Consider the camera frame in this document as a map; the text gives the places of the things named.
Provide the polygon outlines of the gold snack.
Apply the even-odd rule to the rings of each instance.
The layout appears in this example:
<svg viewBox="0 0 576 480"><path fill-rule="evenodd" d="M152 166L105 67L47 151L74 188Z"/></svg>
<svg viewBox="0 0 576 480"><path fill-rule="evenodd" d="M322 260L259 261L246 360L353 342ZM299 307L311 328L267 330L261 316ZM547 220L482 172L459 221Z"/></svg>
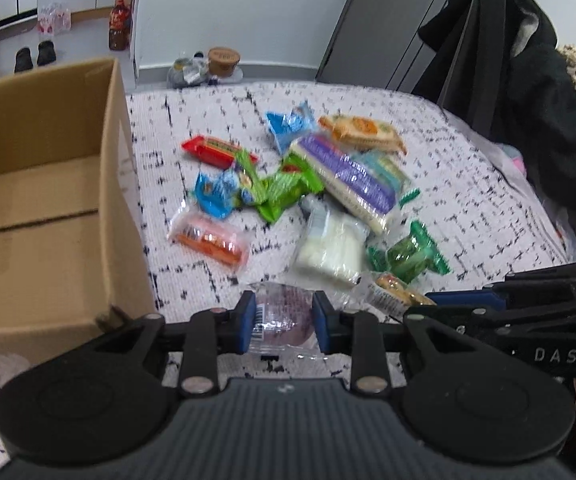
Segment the gold snack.
<svg viewBox="0 0 576 480"><path fill-rule="evenodd" d="M370 304L388 318L398 320L411 307L436 303L388 272L364 273L353 289L358 301Z"/></svg>

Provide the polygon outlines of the clear purple snack packet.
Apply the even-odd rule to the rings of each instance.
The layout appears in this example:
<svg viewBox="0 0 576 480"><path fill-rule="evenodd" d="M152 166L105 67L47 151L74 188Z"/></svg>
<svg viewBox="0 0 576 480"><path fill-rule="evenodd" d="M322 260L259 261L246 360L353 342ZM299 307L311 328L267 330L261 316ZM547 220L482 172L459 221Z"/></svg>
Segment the clear purple snack packet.
<svg viewBox="0 0 576 480"><path fill-rule="evenodd" d="M256 317L249 352L290 359L318 358L314 292L274 282L254 283L250 288L256 295Z"/></svg>

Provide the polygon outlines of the pink orange snack packet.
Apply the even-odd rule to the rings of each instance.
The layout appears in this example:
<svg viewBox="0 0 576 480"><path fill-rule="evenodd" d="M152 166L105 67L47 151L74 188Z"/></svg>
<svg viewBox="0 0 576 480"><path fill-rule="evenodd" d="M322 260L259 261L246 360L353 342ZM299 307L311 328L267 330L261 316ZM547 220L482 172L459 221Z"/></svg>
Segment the pink orange snack packet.
<svg viewBox="0 0 576 480"><path fill-rule="evenodd" d="M245 266L250 255L250 236L245 231L188 203L182 203L174 212L166 239L234 270Z"/></svg>

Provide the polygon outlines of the dark green snack packet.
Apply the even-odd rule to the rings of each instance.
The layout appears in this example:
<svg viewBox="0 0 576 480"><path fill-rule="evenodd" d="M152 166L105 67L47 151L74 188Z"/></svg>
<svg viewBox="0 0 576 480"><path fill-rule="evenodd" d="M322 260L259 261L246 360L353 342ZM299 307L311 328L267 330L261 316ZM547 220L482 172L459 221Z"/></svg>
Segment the dark green snack packet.
<svg viewBox="0 0 576 480"><path fill-rule="evenodd" d="M388 247L384 242L368 245L366 257L373 271L388 272L406 284L426 271L439 275L451 272L437 242L418 220L410 222L410 232L394 244Z"/></svg>

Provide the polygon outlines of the white cake snack pack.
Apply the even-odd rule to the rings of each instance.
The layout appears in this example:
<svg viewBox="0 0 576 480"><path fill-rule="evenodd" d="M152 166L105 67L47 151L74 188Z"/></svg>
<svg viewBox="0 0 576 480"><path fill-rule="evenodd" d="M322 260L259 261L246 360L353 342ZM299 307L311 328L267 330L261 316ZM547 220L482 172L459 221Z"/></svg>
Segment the white cake snack pack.
<svg viewBox="0 0 576 480"><path fill-rule="evenodd" d="M306 214L306 225L294 253L294 270L354 285L363 271L368 226L313 195L303 197L299 205Z"/></svg>

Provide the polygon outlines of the small blue snack packet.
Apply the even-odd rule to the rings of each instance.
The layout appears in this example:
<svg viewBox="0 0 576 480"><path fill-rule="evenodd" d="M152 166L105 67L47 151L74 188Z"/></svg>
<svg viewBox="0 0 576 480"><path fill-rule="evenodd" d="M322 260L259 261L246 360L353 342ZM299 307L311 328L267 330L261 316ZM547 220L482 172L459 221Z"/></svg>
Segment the small blue snack packet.
<svg viewBox="0 0 576 480"><path fill-rule="evenodd" d="M198 174L195 184L196 202L200 209L213 218L223 220L240 206L238 174L227 169L216 177Z"/></svg>

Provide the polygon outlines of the bright green snack packet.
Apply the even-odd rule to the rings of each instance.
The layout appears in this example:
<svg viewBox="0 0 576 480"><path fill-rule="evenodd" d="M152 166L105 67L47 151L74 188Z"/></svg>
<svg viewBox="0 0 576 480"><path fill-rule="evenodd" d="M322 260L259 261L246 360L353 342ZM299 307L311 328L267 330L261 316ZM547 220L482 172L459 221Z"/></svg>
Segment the bright green snack packet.
<svg viewBox="0 0 576 480"><path fill-rule="evenodd" d="M258 175L246 151L235 156L232 169L238 179L234 206L256 208L261 218L271 224L303 196L318 195L325 189L310 164L294 153L285 156L274 174L266 177Z"/></svg>

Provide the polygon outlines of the purple long snack pack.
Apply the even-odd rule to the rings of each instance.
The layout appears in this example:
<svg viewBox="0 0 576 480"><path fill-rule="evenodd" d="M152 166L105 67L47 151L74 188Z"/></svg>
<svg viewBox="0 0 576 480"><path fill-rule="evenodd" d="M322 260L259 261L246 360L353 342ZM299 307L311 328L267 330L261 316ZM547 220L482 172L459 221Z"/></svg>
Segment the purple long snack pack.
<svg viewBox="0 0 576 480"><path fill-rule="evenodd" d="M399 215L395 190L322 134L306 134L290 144L320 177L326 191L375 234L390 229Z"/></svg>

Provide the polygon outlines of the teal biscuit pack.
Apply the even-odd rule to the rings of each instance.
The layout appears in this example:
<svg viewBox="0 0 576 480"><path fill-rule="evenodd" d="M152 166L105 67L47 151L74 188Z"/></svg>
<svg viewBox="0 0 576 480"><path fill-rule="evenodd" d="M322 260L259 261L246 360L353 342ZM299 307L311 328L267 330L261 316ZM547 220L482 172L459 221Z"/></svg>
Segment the teal biscuit pack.
<svg viewBox="0 0 576 480"><path fill-rule="evenodd" d="M365 166L380 182L392 188L400 206L419 196L420 189L388 154L369 151L355 154L353 159Z"/></svg>

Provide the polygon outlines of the red candy bar wrapper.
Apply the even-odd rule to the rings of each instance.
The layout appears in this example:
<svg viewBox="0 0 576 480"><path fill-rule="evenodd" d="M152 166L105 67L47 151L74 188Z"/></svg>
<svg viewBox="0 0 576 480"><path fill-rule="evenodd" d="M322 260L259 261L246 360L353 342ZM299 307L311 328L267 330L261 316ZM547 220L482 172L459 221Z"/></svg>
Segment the red candy bar wrapper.
<svg viewBox="0 0 576 480"><path fill-rule="evenodd" d="M244 149L214 136L193 136L181 144L182 150L200 162L210 166L228 169L235 162L235 156Z"/></svg>

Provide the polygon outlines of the brown cardboard box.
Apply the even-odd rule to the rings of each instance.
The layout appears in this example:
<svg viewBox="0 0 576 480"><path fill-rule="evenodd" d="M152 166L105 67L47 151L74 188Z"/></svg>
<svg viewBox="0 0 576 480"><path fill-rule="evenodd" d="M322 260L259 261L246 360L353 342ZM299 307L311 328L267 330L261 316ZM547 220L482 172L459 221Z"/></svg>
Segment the brown cardboard box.
<svg viewBox="0 0 576 480"><path fill-rule="evenodd" d="M0 78L0 356L41 363L154 310L114 58Z"/></svg>

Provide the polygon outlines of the orange rice cracker pack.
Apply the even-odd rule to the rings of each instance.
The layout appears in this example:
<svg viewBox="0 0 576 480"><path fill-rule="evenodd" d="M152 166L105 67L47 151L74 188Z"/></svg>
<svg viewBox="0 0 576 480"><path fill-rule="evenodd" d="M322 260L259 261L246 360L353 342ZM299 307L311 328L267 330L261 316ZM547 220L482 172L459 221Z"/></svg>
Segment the orange rice cracker pack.
<svg viewBox="0 0 576 480"><path fill-rule="evenodd" d="M407 154L402 136L388 122L343 114L320 116L317 122L333 139L357 150Z"/></svg>

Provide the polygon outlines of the light blue snack packet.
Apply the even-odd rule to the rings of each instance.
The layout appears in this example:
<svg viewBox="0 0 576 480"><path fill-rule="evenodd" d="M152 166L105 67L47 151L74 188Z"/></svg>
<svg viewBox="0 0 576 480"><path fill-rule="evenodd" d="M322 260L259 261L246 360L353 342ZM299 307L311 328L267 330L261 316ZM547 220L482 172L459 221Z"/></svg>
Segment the light blue snack packet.
<svg viewBox="0 0 576 480"><path fill-rule="evenodd" d="M300 136L317 132L320 128L308 101L303 101L287 114L266 112L265 120L274 139L276 150L283 155Z"/></svg>

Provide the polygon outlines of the white patterned bed blanket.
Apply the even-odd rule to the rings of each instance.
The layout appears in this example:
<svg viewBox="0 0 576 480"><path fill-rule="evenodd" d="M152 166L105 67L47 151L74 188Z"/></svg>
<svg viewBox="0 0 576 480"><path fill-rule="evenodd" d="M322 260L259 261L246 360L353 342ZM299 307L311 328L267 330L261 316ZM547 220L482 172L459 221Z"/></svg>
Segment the white patterned bed blanket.
<svg viewBox="0 0 576 480"><path fill-rule="evenodd" d="M348 213L329 194L302 200L275 223L251 208L231 214L230 223L245 231L250 243L249 261L238 271L166 237L177 209L192 204L195 181L204 171L203 164L182 152L182 142L195 133L231 136L260 156L260 175L267 176L278 168L279 157L262 113L301 101L324 114L382 119L398 129L407 148L398 165L419 195L399 211L384 241L392 244L407 233L410 222L422 222L450 266L445 275L419 275L418 288L477 288L508 272L571 261L573 242L558 234L506 152L422 99L324 84L139 92L125 99L133 161L122 177L140 223L150 279L148 306L168 321L187 320L203 306L223 307L254 283L309 289L334 284L321 270L294 265L308 235L321 245L344 241L337 226Z"/></svg>

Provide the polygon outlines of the left black slipper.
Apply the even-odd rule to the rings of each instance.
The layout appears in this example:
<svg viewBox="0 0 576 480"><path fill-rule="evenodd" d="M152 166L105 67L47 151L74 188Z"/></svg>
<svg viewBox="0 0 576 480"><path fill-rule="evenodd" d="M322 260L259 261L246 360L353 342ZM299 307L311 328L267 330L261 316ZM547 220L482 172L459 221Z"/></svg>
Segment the left black slipper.
<svg viewBox="0 0 576 480"><path fill-rule="evenodd" d="M23 47L16 52L15 55L15 73L23 73L27 70L32 70L33 61L31 50L28 47Z"/></svg>

